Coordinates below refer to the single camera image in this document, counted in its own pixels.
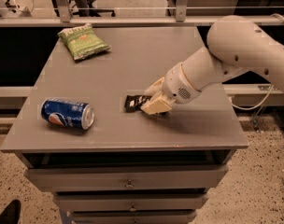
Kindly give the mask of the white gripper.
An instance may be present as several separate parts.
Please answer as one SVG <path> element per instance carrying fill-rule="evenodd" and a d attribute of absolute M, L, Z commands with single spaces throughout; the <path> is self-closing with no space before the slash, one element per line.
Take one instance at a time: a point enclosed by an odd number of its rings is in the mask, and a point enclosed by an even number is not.
<path fill-rule="evenodd" d="M 141 110 L 146 114 L 154 115 L 168 112 L 172 109 L 174 100 L 177 104 L 187 104 L 201 94 L 187 79 L 183 69 L 183 63 L 178 63 L 171 68 L 164 78 L 159 78 L 145 89 L 144 94 L 153 96 L 155 93 L 162 90 L 162 86 L 163 93 L 172 99 L 164 96 L 151 98 L 141 106 Z"/>

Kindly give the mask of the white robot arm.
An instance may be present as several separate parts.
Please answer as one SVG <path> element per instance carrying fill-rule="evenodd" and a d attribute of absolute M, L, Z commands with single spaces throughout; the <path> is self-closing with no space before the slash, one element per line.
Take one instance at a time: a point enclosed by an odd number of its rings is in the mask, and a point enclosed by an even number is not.
<path fill-rule="evenodd" d="M 251 71 L 284 93 L 284 45 L 241 16 L 226 16 L 211 25 L 206 45 L 172 67 L 145 90 L 141 109 L 148 115 L 187 104 L 215 83 Z"/>

